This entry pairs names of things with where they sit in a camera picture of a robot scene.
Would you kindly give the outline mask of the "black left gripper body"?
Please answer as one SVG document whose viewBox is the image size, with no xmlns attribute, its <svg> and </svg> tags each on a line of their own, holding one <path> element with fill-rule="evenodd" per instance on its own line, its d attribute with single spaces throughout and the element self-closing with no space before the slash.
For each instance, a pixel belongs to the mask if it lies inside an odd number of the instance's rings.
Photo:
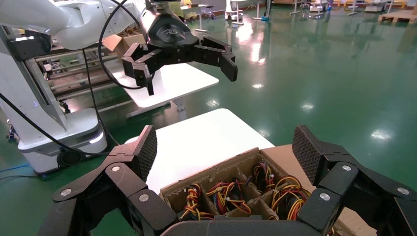
<svg viewBox="0 0 417 236">
<path fill-rule="evenodd" d="M 169 8 L 153 6 L 140 15 L 140 29 L 149 49 L 192 47 L 199 37 Z"/>
</svg>

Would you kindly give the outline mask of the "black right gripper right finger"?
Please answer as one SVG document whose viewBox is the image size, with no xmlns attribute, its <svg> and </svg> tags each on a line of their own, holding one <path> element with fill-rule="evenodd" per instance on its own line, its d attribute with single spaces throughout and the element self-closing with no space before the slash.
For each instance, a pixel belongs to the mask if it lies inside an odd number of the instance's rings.
<svg viewBox="0 0 417 236">
<path fill-rule="evenodd" d="M 417 233 L 417 193 L 361 165 L 345 148 L 295 128 L 292 151 L 315 187 L 297 220 L 327 234 L 343 209 L 356 212 L 379 236 Z"/>
</svg>

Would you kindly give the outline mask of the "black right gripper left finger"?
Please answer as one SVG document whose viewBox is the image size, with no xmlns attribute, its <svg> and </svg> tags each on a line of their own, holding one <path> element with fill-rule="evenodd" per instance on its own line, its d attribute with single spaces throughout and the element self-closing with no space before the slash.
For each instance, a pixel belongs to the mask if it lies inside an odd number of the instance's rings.
<svg viewBox="0 0 417 236">
<path fill-rule="evenodd" d="M 107 213 L 119 210 L 138 235 L 161 235 L 178 218 L 146 184 L 156 154 L 156 130 L 147 125 L 136 140 L 114 147 L 99 167 L 58 189 L 38 234 L 88 236 Z"/>
</svg>

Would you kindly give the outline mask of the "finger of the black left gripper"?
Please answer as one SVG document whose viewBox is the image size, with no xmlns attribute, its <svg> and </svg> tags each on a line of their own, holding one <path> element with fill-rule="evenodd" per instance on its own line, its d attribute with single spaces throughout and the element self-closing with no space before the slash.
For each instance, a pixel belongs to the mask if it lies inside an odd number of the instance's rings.
<svg viewBox="0 0 417 236">
<path fill-rule="evenodd" d="M 238 66 L 232 46 L 210 36 L 198 39 L 196 43 L 184 45 L 177 49 L 180 62 L 198 62 L 219 67 L 222 73 L 231 81 L 237 80 Z"/>
<path fill-rule="evenodd" d="M 173 50 L 150 50 L 147 44 L 133 43 L 121 59 L 125 75 L 135 79 L 136 85 L 146 88 L 148 95 L 152 96 L 152 80 L 156 71 L 176 63 L 178 56 Z"/>
</svg>

